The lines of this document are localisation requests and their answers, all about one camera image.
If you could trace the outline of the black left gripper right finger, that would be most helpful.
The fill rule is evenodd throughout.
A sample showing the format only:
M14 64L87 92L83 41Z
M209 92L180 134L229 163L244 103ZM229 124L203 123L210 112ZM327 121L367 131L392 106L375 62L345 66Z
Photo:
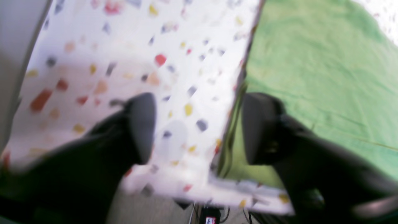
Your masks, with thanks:
M241 107L247 162L270 165L300 224L396 224L397 181L325 140L273 96L252 92Z

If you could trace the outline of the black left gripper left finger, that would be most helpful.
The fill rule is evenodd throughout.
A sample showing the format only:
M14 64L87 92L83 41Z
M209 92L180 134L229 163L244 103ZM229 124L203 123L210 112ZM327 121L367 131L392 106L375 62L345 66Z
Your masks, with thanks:
M29 167L1 163L1 223L104 224L122 177L148 163L155 133L152 93L126 101L82 138Z

